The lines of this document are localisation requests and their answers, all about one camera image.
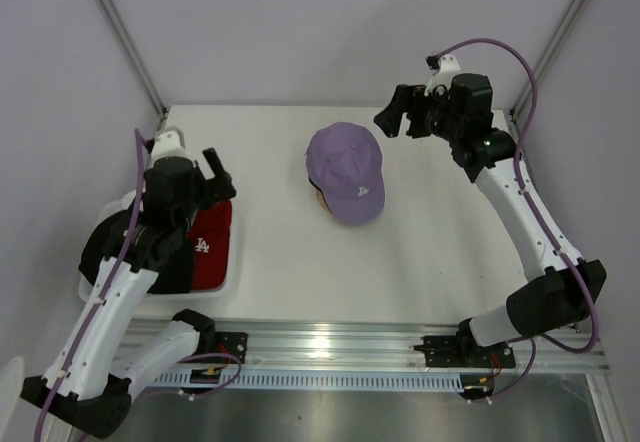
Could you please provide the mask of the lilac baseball cap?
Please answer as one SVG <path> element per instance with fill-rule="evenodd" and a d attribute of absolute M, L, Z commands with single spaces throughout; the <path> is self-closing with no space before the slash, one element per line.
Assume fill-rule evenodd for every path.
<path fill-rule="evenodd" d="M 383 155 L 366 127 L 336 122 L 318 130 L 307 146 L 305 166 L 338 222 L 365 225 L 383 211 Z"/>

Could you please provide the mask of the red LA baseball cap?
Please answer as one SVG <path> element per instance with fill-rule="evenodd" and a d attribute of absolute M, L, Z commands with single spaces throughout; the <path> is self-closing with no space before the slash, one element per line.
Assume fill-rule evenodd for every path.
<path fill-rule="evenodd" d="M 192 292 L 218 290 L 225 282 L 232 214 L 230 201 L 197 214 L 188 235 L 194 248 Z"/>

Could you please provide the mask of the dark green baseball cap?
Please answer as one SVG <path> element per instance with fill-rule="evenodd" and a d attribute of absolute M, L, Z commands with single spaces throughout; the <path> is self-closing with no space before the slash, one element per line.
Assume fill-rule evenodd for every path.
<path fill-rule="evenodd" d="M 316 182 L 315 182 L 315 181 L 314 181 L 310 176 L 308 176 L 308 177 L 307 177 L 307 179 L 308 179 L 308 181 L 309 181 L 310 185 L 311 185 L 311 186 L 312 186 L 312 187 L 313 187 L 317 192 L 319 192 L 320 194 L 324 195 L 323 189 L 322 189 L 322 188 L 321 188 L 321 187 L 320 187 L 320 186 L 319 186 L 319 185 L 318 185 L 318 184 L 317 184 L 317 183 L 316 183 Z"/>

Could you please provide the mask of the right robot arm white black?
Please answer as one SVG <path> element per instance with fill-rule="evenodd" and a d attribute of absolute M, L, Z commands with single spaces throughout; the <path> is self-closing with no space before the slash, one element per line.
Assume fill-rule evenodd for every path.
<path fill-rule="evenodd" d="M 492 348 L 595 321 L 606 280 L 603 264 L 586 260 L 567 241 L 526 180 L 514 139 L 493 125 L 492 98 L 487 77 L 462 73 L 434 86 L 397 86 L 374 118 L 389 138 L 407 120 L 407 136 L 445 140 L 454 162 L 493 206 L 520 258 L 525 284 L 503 305 L 459 325 L 455 350 L 469 366 L 481 364 Z"/>

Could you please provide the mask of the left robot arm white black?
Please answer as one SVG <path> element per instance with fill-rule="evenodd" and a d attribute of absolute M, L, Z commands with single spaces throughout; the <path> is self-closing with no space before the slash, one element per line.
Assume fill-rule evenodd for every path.
<path fill-rule="evenodd" d="M 35 440 L 41 440 L 49 415 L 104 440 L 167 369 L 220 355 L 215 321 L 183 309 L 132 357 L 116 357 L 139 303 L 189 246 L 197 213 L 236 194 L 216 151 L 208 148 L 203 155 L 211 178 L 187 155 L 153 154 L 139 161 L 134 201 L 109 229 L 92 292 L 72 333 L 47 371 L 23 382 L 21 398 L 40 410 Z"/>

